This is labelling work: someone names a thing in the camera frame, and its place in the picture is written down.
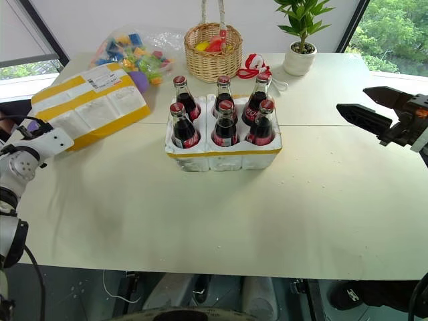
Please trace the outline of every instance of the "green leaves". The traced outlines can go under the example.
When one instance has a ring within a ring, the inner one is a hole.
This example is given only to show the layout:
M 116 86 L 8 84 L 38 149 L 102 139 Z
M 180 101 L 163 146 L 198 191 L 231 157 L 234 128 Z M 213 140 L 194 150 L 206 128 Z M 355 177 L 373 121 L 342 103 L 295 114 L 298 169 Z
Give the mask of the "green leaves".
M 327 28 L 322 21 L 314 23 L 314 17 L 329 12 L 334 8 L 325 7 L 329 0 L 274 0 L 280 6 L 276 11 L 288 16 L 290 25 L 279 25 L 278 27 L 290 34 L 300 37 L 302 42 L 309 36 Z

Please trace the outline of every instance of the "plastic bag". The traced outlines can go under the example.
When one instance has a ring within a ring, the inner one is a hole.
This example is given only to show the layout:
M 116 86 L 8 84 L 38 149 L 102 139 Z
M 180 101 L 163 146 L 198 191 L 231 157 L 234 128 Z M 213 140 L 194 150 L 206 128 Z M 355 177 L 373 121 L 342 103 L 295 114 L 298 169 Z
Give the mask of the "plastic bag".
M 179 29 L 149 25 L 121 27 L 103 41 L 89 68 L 117 62 L 125 71 L 142 72 L 151 84 L 159 85 L 183 54 L 184 34 Z

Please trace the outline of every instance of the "white cable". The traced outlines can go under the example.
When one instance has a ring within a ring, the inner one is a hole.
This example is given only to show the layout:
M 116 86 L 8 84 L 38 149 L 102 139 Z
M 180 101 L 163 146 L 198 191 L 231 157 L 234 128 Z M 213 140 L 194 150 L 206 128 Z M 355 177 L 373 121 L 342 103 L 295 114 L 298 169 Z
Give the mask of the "white cable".
M 122 296 L 114 296 L 113 294 L 111 294 L 106 288 L 106 270 L 102 270 L 102 285 L 104 286 L 104 290 L 106 291 L 106 293 L 109 296 L 111 296 L 112 298 L 118 298 L 118 299 L 124 300 L 125 302 L 128 302 L 128 303 L 137 303 L 141 299 L 141 297 L 139 297 L 137 300 L 130 301 L 130 300 L 125 299 Z

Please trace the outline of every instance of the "yellow tape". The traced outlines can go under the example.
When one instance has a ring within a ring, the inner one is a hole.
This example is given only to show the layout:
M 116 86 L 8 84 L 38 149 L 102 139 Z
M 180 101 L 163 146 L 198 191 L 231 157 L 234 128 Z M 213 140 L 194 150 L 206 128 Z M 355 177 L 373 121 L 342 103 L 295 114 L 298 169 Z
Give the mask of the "yellow tape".
M 65 112 L 73 110 L 83 104 L 86 104 L 91 100 L 101 98 L 111 92 L 114 92 L 117 89 L 127 87 L 127 86 L 135 86 L 131 77 L 128 75 L 122 76 L 120 79 L 122 80 L 121 83 L 116 84 L 113 87 L 107 88 L 101 92 L 95 92 L 91 90 L 90 92 L 86 92 L 85 94 L 80 95 L 74 98 L 73 100 L 70 100 L 69 102 L 64 102 L 63 104 L 56 105 L 54 107 L 38 112 L 36 117 L 41 118 L 42 120 L 48 121 L 48 120 L 51 120 L 52 118 L 55 118 L 56 116 L 59 116 Z
M 108 64 L 106 65 L 108 69 L 110 69 L 112 72 L 114 70 L 121 69 L 119 64 Z M 63 82 L 62 84 L 48 87 L 45 90 L 42 90 L 41 92 L 38 92 L 36 95 L 34 95 L 31 98 L 31 103 L 36 104 L 38 102 L 41 102 L 42 100 L 45 100 L 46 98 L 49 98 L 51 96 L 55 96 L 56 94 L 59 94 L 60 92 L 64 92 L 66 90 L 69 90 L 71 88 L 74 88 L 76 86 L 84 84 L 86 81 L 81 76 L 76 76 L 70 80 L 67 80 L 66 82 Z
M 150 108 L 145 105 L 142 108 L 135 110 L 134 112 L 131 112 L 121 118 L 114 120 L 113 122 L 107 125 L 104 125 L 103 127 L 99 127 L 98 129 L 95 129 L 81 137 L 76 138 L 74 140 L 74 145 L 67 150 L 78 150 L 84 148 L 85 146 L 88 146 L 89 144 L 92 144 L 97 140 L 100 140 L 133 124 L 134 122 L 148 116 L 149 114 Z
M 189 158 L 189 157 L 208 157 L 208 156 L 243 156 L 243 155 L 263 155 L 263 154 L 277 154 L 282 150 L 239 150 L 236 152 L 202 152 L 200 154 L 173 154 L 168 152 L 167 155 L 171 158 Z

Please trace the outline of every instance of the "white foam container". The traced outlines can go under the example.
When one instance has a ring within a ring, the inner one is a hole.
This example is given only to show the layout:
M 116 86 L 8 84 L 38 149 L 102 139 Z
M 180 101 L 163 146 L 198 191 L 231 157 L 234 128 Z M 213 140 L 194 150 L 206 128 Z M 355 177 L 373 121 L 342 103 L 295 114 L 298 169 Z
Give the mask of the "white foam container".
M 165 152 L 174 158 L 184 171 L 190 172 L 206 172 L 210 169 L 212 171 L 260 170 L 270 166 L 282 149 L 276 111 L 272 117 L 275 138 L 265 146 L 257 146 L 245 140 L 249 126 L 241 118 L 249 97 L 234 98 L 238 117 L 236 126 L 239 142 L 230 147 L 222 147 L 216 145 L 211 139 L 211 133 L 217 121 L 212 113 L 215 97 L 215 95 L 210 94 L 207 97 L 195 98 L 196 103 L 201 107 L 201 115 L 194 121 L 193 125 L 201 134 L 201 140 L 198 145 L 192 148 L 182 149 L 174 145 L 172 141 L 173 119 L 171 115 L 169 116 Z
M 209 167 L 212 171 L 238 171 L 265 169 L 274 161 L 277 153 L 282 149 L 280 127 L 276 118 L 276 111 L 272 117 L 275 138 L 267 145 L 257 146 L 245 140 L 249 126 L 242 120 L 242 112 L 249 97 L 234 98 L 238 121 L 236 124 L 239 142 L 230 147 L 216 145 L 211 139 L 217 119 L 212 110 L 215 104 L 215 95 L 207 96 L 207 154 Z
M 196 103 L 201 107 L 201 114 L 193 121 L 193 126 L 199 131 L 201 139 L 199 143 L 191 148 L 179 148 L 174 145 L 173 117 L 168 118 L 167 135 L 165 136 L 165 152 L 186 172 L 207 172 L 209 171 L 207 152 L 207 99 L 206 97 L 196 97 Z

